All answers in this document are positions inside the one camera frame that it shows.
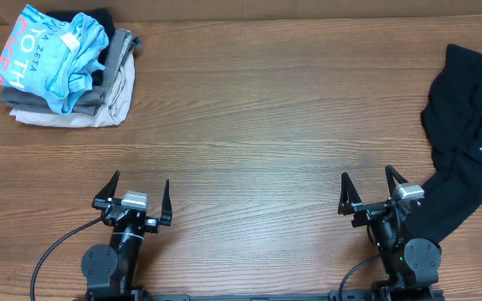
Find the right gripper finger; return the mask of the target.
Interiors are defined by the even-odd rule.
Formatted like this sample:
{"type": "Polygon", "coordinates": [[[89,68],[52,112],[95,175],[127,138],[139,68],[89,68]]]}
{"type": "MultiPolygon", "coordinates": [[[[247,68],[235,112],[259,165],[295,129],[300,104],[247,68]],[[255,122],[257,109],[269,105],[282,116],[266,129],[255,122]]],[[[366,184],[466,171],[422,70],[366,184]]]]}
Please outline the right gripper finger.
{"type": "Polygon", "coordinates": [[[401,189],[403,184],[408,183],[408,180],[399,174],[392,165],[385,166],[385,173],[390,196],[402,196],[401,189]]]}
{"type": "Polygon", "coordinates": [[[350,215],[355,212],[355,207],[362,204],[356,188],[351,178],[346,172],[341,174],[341,195],[338,204],[338,213],[341,215],[350,215]]]}

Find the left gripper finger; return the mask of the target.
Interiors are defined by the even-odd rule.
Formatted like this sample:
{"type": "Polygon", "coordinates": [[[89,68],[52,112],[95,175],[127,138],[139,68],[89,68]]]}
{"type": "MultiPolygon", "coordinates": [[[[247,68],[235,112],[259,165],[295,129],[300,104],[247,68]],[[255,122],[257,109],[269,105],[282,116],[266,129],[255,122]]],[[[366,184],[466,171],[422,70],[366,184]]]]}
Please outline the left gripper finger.
{"type": "Polygon", "coordinates": [[[170,227],[172,224],[172,203],[170,198],[170,181],[166,180],[166,185],[162,198],[162,211],[160,217],[160,224],[162,226],[170,227]]]}
{"type": "Polygon", "coordinates": [[[107,202],[115,195],[120,172],[116,171],[107,184],[95,195],[94,201],[107,202]]]}

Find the black t-shirt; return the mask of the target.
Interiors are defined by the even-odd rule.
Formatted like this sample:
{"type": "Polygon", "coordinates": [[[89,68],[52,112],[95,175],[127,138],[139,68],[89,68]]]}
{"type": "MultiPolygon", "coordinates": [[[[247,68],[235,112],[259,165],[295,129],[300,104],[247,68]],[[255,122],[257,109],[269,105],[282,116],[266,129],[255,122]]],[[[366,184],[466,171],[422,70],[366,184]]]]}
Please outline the black t-shirt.
{"type": "Polygon", "coordinates": [[[413,238],[443,241],[482,205],[482,54],[450,44],[421,121],[435,173],[404,226],[413,238]]]}

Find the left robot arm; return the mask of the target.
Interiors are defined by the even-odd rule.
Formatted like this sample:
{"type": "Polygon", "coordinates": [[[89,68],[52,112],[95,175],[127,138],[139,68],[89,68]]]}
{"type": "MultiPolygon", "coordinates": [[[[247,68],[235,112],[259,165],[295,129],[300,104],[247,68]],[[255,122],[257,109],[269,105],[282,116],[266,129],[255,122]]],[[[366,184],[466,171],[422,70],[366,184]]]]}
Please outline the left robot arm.
{"type": "Polygon", "coordinates": [[[134,284],[141,246],[147,233],[172,224],[170,185],[166,184],[159,217],[147,214],[147,194],[127,191],[115,197],[120,172],[96,194],[92,207],[101,211],[100,221],[112,228],[107,244],[96,244],[81,259],[87,281],[86,300],[148,300],[146,287],[134,284]]]}

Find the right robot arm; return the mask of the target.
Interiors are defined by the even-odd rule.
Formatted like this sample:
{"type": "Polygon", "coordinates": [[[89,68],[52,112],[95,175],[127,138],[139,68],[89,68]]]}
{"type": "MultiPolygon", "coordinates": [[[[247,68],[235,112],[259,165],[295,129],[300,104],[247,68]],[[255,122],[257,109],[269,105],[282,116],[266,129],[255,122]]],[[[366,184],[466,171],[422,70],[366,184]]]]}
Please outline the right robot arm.
{"type": "Polygon", "coordinates": [[[392,166],[385,167],[389,197],[366,204],[350,176],[341,174],[338,213],[351,215],[353,227],[364,227],[377,254],[358,263],[341,280],[336,292],[339,300],[443,300],[444,293],[433,290],[438,282],[441,247],[427,238],[413,238],[404,221],[421,207],[423,188],[406,180],[392,166]],[[372,283],[368,290],[345,290],[346,281],[360,268],[377,260],[386,278],[372,283]]]}

